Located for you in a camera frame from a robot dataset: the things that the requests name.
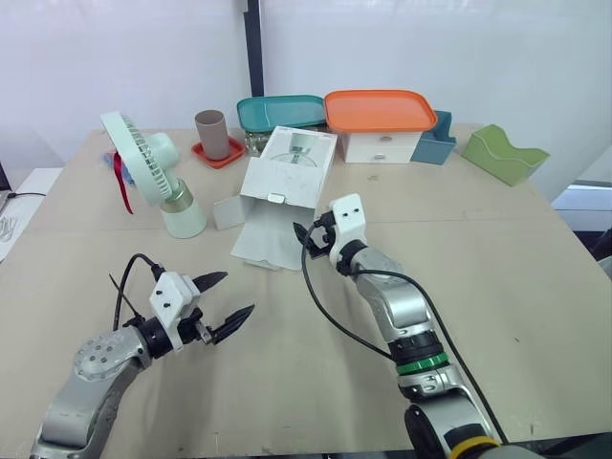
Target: white cardboard box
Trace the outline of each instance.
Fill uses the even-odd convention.
[[[276,270],[300,269],[293,222],[309,227],[327,178],[335,134],[276,127],[260,158],[251,158],[239,196],[215,203],[218,230],[244,223],[231,254]]]
[[[347,163],[405,164],[423,132],[342,133],[340,143]]]

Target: teal tray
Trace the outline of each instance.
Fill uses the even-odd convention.
[[[450,130],[451,115],[450,112],[436,110],[438,122],[430,129],[423,133],[414,149],[411,161],[430,164],[444,164],[448,155],[457,144],[454,137],[448,135]]]
[[[317,96],[245,98],[236,105],[247,132],[270,132],[277,126],[303,127],[325,123],[323,99]]]

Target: green holder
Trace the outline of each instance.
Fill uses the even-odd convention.
[[[551,155],[539,148],[512,146],[504,130],[490,124],[471,135],[461,156],[515,186],[532,175]]]

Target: fan grille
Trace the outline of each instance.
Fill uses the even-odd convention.
[[[144,136],[141,134],[141,131],[138,130],[136,125],[134,125],[134,122],[132,120],[130,120],[125,115],[121,115],[121,117],[123,118],[123,122],[125,122],[127,129],[130,131],[132,139],[134,139],[134,142],[136,143],[138,149],[141,151],[142,157],[144,158],[144,161],[146,162],[146,165],[148,166],[149,171],[153,176],[153,180],[155,180],[155,183],[157,184],[158,188],[160,189],[160,192],[162,193],[162,197],[164,199],[169,198],[172,194],[172,187],[170,186],[170,182],[168,181],[168,179],[166,179],[164,170],[159,167],[159,165],[155,161],[155,158],[153,158],[151,148],[144,139]]]

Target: yellow ring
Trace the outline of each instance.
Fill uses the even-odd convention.
[[[452,451],[450,452],[450,459],[458,459],[458,457],[464,452],[466,452],[468,449],[477,447],[478,445],[486,444],[494,445],[496,447],[499,446],[499,443],[497,443],[491,437],[486,437],[484,435],[481,435],[479,437],[471,437],[468,440],[464,440],[460,444],[456,445],[455,448],[452,449]]]

